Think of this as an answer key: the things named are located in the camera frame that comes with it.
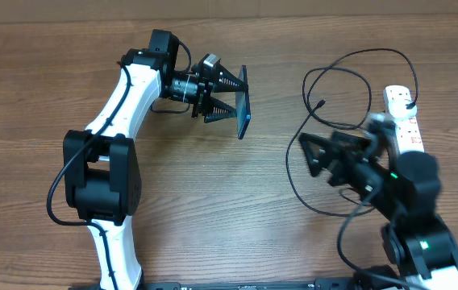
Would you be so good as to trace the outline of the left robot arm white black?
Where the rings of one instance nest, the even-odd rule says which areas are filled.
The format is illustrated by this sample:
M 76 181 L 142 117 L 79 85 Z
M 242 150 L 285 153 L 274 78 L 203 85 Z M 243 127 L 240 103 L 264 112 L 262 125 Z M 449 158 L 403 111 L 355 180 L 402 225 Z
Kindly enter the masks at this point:
M 234 75 L 207 54 L 178 70 L 183 46 L 171 31 L 153 30 L 147 48 L 121 57 L 118 84 L 100 114 L 63 140 L 56 181 L 65 183 L 66 202 L 77 211 L 75 226 L 87 227 L 93 237 L 101 268 L 97 289 L 144 288 L 132 229 L 142 193 L 135 138 L 154 102 L 186 103 L 206 123 L 235 118 L 238 139 L 251 121 L 247 68 Z

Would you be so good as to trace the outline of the Samsung Galaxy smartphone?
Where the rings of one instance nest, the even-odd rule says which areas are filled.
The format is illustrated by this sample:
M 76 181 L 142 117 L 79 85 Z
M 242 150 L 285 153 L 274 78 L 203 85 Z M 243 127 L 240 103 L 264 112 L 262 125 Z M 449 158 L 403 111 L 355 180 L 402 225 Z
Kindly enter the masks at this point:
M 244 90 L 235 93 L 237 138 L 243 139 L 251 121 L 250 95 L 248 92 L 248 72 L 243 65 L 239 72 L 239 79 L 244 83 Z

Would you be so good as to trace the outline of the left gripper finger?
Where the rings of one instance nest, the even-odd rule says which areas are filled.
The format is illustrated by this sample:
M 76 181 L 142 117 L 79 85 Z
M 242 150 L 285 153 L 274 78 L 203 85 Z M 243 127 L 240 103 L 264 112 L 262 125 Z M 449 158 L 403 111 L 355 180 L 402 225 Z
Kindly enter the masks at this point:
M 204 122 L 216 122 L 226 118 L 235 118 L 236 108 L 219 99 L 208 97 L 203 102 Z
M 221 64 L 216 64 L 214 67 L 214 71 L 215 79 L 213 82 L 213 91 L 215 93 L 236 93 L 248 91 L 248 77 L 246 65 L 241 66 L 238 76 L 233 75 Z

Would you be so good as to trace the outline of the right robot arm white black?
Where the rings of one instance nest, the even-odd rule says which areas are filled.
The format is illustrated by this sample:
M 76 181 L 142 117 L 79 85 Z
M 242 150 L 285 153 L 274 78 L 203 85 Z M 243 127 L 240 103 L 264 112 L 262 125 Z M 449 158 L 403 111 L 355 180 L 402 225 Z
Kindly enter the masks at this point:
M 362 268 L 343 257 L 353 276 L 318 278 L 317 289 L 458 289 L 458 246 L 436 212 L 436 159 L 421 151 L 397 153 L 393 138 L 387 130 L 366 137 L 335 132 L 329 139 L 301 134 L 311 175 L 328 170 L 329 185 L 350 186 L 360 207 L 370 204 L 388 221 L 381 237 L 389 264 Z

